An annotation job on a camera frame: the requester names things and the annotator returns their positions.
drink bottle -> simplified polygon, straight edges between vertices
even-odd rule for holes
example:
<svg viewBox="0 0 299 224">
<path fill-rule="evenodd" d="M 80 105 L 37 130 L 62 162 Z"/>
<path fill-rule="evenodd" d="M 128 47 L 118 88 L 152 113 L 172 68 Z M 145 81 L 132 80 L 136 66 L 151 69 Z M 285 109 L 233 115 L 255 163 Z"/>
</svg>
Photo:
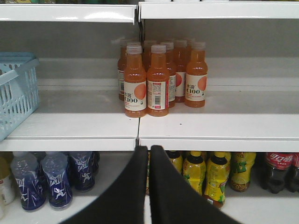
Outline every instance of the drink bottle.
<svg viewBox="0 0 299 224">
<path fill-rule="evenodd" d="M 217 208 L 221 208 L 224 205 L 225 186 L 228 176 L 229 166 L 225 153 L 215 152 L 207 162 L 204 197 Z"/>
<path fill-rule="evenodd" d="M 250 172 L 256 158 L 256 153 L 233 152 L 231 159 L 230 186 L 233 190 L 246 191 L 250 184 Z"/>
<path fill-rule="evenodd" d="M 154 44 L 157 44 L 157 41 L 155 40 L 144 41 L 144 52 L 142 54 L 142 63 L 146 72 L 150 68 L 150 48 Z"/>
<path fill-rule="evenodd" d="M 162 117 L 168 114 L 169 72 L 166 67 L 166 46 L 151 46 L 151 67 L 147 72 L 148 114 Z"/>
<path fill-rule="evenodd" d="M 207 65 L 204 42 L 193 42 L 191 60 L 187 65 L 185 105 L 202 107 L 205 105 Z"/>
<path fill-rule="evenodd" d="M 261 186 L 277 194 L 285 187 L 285 176 L 292 164 L 291 153 L 265 153 Z"/>
<path fill-rule="evenodd" d="M 146 72 L 140 45 L 127 46 L 127 67 L 124 73 L 125 113 L 131 118 L 146 114 Z"/>
<path fill-rule="evenodd" d="M 71 163 L 75 174 L 75 189 L 89 191 L 94 186 L 92 152 L 70 152 Z"/>
<path fill-rule="evenodd" d="M 38 163 L 36 157 L 28 152 L 13 152 L 11 170 L 19 186 L 22 208 L 34 211 L 40 208 L 46 198 L 44 189 L 38 179 Z"/>
<path fill-rule="evenodd" d="M 299 153 L 293 153 L 293 160 L 286 177 L 286 186 L 289 191 L 299 191 Z"/>
<path fill-rule="evenodd" d="M 187 66 L 187 41 L 175 40 L 173 49 L 173 61 L 177 66 L 176 73 L 176 102 L 185 100 L 186 66 Z"/>
<path fill-rule="evenodd" d="M 173 62 L 173 42 L 161 42 L 166 46 L 166 67 L 169 71 L 168 106 L 174 107 L 176 101 L 176 71 L 177 66 Z"/>
<path fill-rule="evenodd" d="M 206 176 L 206 163 L 201 151 L 191 151 L 183 164 L 183 176 L 191 187 L 202 195 L 202 184 Z"/>
<path fill-rule="evenodd" d="M 0 198 L 5 205 L 11 203 L 15 198 L 13 176 L 6 160 L 0 157 Z"/>
<path fill-rule="evenodd" d="M 179 151 L 166 151 L 170 162 L 174 165 L 177 171 L 181 174 L 183 169 L 183 157 Z"/>
<path fill-rule="evenodd" d="M 47 178 L 50 206 L 55 210 L 66 209 L 72 201 L 72 191 L 67 176 L 67 156 L 61 152 L 46 152 L 42 167 Z"/>
</svg>

white bottle cap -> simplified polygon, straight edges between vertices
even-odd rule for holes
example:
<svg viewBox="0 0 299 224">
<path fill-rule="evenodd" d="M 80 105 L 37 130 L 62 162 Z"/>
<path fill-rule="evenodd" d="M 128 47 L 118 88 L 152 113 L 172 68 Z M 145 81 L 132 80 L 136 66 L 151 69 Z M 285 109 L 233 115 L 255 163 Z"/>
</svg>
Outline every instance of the white bottle cap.
<svg viewBox="0 0 299 224">
<path fill-rule="evenodd" d="M 161 42 L 160 44 L 166 46 L 166 50 L 172 50 L 173 49 L 173 42 Z"/>
<path fill-rule="evenodd" d="M 127 46 L 129 46 L 129 45 L 140 45 L 141 46 L 140 42 L 138 42 L 138 41 L 129 41 L 129 42 L 127 42 Z"/>
<path fill-rule="evenodd" d="M 206 42 L 193 42 L 192 49 L 195 50 L 205 50 L 206 49 Z"/>
<path fill-rule="evenodd" d="M 142 53 L 141 45 L 127 45 L 127 54 L 138 55 Z"/>
<path fill-rule="evenodd" d="M 156 40 L 146 40 L 146 41 L 144 41 L 144 47 L 145 48 L 150 48 L 154 44 L 157 44 Z"/>
<path fill-rule="evenodd" d="M 151 46 L 150 51 L 153 54 L 163 54 L 166 53 L 166 46 L 162 44 L 154 44 Z"/>
<path fill-rule="evenodd" d="M 26 155 L 28 152 L 13 152 L 14 156 L 15 157 L 21 157 L 21 156 L 24 156 Z"/>
<path fill-rule="evenodd" d="M 174 46 L 176 48 L 185 48 L 187 47 L 187 40 L 175 40 Z"/>
</svg>

cola bottle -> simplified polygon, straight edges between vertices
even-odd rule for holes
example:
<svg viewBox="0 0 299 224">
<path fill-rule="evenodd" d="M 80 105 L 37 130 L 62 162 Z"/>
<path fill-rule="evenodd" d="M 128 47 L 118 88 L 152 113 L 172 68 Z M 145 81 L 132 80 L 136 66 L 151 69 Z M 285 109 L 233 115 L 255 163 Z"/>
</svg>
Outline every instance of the cola bottle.
<svg viewBox="0 0 299 224">
<path fill-rule="evenodd" d="M 266 153 L 261 186 L 277 194 L 285 187 L 285 177 L 292 164 L 291 153 Z"/>
<path fill-rule="evenodd" d="M 286 186 L 289 191 L 299 190 L 299 153 L 293 153 L 293 160 L 286 177 Z"/>
</svg>

white shelf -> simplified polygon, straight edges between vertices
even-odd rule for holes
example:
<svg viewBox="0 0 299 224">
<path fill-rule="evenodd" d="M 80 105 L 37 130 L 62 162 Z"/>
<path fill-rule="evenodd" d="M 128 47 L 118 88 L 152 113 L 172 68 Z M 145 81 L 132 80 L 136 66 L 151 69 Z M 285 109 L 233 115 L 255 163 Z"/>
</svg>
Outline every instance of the white shelf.
<svg viewBox="0 0 299 224">
<path fill-rule="evenodd" d="M 0 21 L 135 22 L 136 5 L 2 4 Z"/>
<path fill-rule="evenodd" d="M 132 151 L 137 118 L 124 114 L 118 91 L 40 91 L 41 105 L 1 151 Z"/>
<path fill-rule="evenodd" d="M 75 215 L 99 195 L 101 195 L 123 171 L 132 156 L 131 152 L 101 152 L 99 162 L 99 172 L 96 175 L 95 186 L 92 190 L 81 193 L 73 190 L 73 201 L 69 208 L 63 211 L 55 211 L 50 208 L 49 202 L 38 211 L 33 213 L 26 212 L 21 207 L 20 198 L 16 199 L 6 206 L 6 214 L 1 223 L 42 223 L 42 224 L 58 224 L 61 221 Z"/>
<path fill-rule="evenodd" d="M 140 2 L 139 19 L 299 19 L 296 2 Z"/>
<path fill-rule="evenodd" d="M 141 145 L 165 150 L 294 152 L 299 148 L 298 91 L 207 91 L 206 105 L 176 104 L 141 118 Z"/>
</svg>

orange juice bottle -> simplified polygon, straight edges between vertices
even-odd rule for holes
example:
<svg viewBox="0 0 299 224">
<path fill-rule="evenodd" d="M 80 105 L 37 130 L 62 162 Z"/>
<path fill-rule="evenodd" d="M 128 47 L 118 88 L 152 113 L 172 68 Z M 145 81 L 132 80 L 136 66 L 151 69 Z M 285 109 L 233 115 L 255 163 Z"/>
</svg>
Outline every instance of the orange juice bottle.
<svg viewBox="0 0 299 224">
<path fill-rule="evenodd" d="M 187 53 L 187 41 L 175 40 L 173 55 L 174 55 L 174 63 L 177 66 L 177 73 L 176 73 L 176 102 L 177 103 L 182 103 L 185 100 L 186 53 Z"/>
<path fill-rule="evenodd" d="M 142 54 L 142 62 L 146 72 L 149 70 L 150 67 L 150 47 L 154 44 L 157 44 L 157 41 L 155 40 L 144 41 L 144 53 Z"/>
<path fill-rule="evenodd" d="M 166 46 L 166 66 L 169 71 L 168 106 L 174 107 L 176 101 L 176 71 L 177 66 L 173 62 L 173 42 L 161 42 Z"/>
<path fill-rule="evenodd" d="M 146 114 L 146 72 L 142 65 L 141 45 L 127 46 L 127 67 L 124 72 L 125 113 L 131 118 Z"/>
<path fill-rule="evenodd" d="M 166 46 L 151 46 L 151 67 L 147 72 L 148 79 L 148 113 L 162 117 L 168 114 L 169 72 L 166 67 Z"/>
<path fill-rule="evenodd" d="M 192 44 L 191 61 L 187 65 L 185 104 L 189 107 L 205 105 L 207 65 L 205 62 L 206 43 Z"/>
</svg>

